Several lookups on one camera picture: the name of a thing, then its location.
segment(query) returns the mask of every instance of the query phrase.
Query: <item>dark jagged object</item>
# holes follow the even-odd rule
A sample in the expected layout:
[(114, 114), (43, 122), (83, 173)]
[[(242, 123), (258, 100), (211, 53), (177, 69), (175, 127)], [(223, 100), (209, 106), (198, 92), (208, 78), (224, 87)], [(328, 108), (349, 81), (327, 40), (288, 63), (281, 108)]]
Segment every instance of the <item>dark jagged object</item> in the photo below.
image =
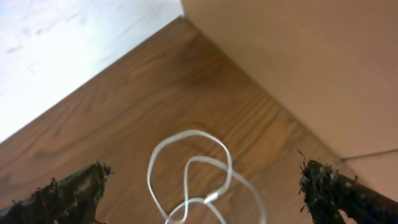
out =
[(398, 223), (398, 203), (324, 166), (309, 161), (300, 179), (304, 202), (315, 224), (345, 223), (339, 210), (356, 223)]
[(94, 224), (111, 167), (98, 161), (0, 210), (0, 224)]

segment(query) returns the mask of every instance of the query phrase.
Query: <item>cord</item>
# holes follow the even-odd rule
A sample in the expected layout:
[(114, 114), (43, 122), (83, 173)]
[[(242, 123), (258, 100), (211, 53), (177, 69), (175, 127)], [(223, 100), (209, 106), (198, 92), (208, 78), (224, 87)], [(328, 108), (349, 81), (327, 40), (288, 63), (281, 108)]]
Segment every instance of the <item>cord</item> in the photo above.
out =
[[(185, 168), (184, 168), (184, 176), (183, 176), (183, 191), (184, 191), (184, 201), (180, 204), (177, 205), (172, 212), (168, 215), (166, 214), (166, 212), (164, 211), (164, 209), (162, 208), (162, 206), (160, 205), (159, 201), (156, 199), (155, 193), (152, 190), (152, 186), (150, 183), (150, 175), (152, 173), (152, 169), (153, 166), (155, 164), (155, 160), (157, 155), (159, 154), (159, 152), (168, 144), (173, 143), (175, 141), (179, 141), (181, 139), (187, 138), (189, 136), (203, 136), (206, 138), (209, 138), (211, 140), (213, 140), (214, 142), (217, 142), (224, 150), (226, 153), (226, 158), (227, 158), (227, 164), (208, 157), (208, 156), (193, 156), (191, 157), (188, 162), (185, 164)], [(210, 193), (208, 193), (206, 195), (205, 198), (189, 198), (189, 193), (188, 193), (188, 168), (189, 168), (189, 164), (191, 162), (205, 162), (208, 164), (212, 164), (214, 166), (219, 167), (220, 169), (223, 169), (224, 171), (227, 172), (227, 176), (226, 176), (226, 180), (225, 183), (218, 188), (217, 190), (213, 190)], [(242, 177), (240, 174), (238, 174), (237, 172), (235, 172), (232, 168), (232, 158), (231, 158), (231, 154), (228, 151), (228, 148), (216, 137), (203, 132), (203, 131), (199, 131), (199, 130), (187, 130), (187, 131), (183, 131), (181, 133), (178, 133), (174, 136), (171, 136), (167, 139), (164, 139), (162, 142), (160, 142), (154, 149), (151, 157), (150, 157), (150, 161), (149, 161), (149, 165), (148, 165), (148, 173), (147, 173), (147, 183), (148, 183), (148, 188), (149, 188), (149, 192), (152, 195), (152, 198), (154, 199), (154, 202), (156, 204), (156, 206), (158, 207), (159, 211), (161, 212), (162, 216), (165, 219), (165, 224), (168, 223), (184, 223), (185, 220), (188, 217), (188, 205), (190, 203), (202, 203), (204, 205), (206, 205), (218, 218), (218, 220), (220, 221), (220, 223), (222, 224), (226, 224), (224, 218), (222, 217), (221, 213), (217, 210), (217, 208), (211, 203), (215, 200), (218, 199), (219, 196), (223, 195), (230, 183), (231, 183), (231, 178), (234, 177), (236, 180), (240, 181), (242, 184), (244, 184), (248, 189), (250, 189), (252, 191), (252, 193), (254, 194), (254, 197), (256, 199), (256, 202), (260, 208), (260, 224), (266, 224), (266, 212), (265, 212), (265, 207), (264, 207), (264, 203), (262, 201), (261, 195), (260, 193), (256, 190), (256, 188), (248, 181), (246, 180), (244, 177)], [(173, 220), (171, 217), (178, 211), (180, 210), (182, 207), (184, 207), (184, 214), (183, 214), (183, 218), (181, 220)]]

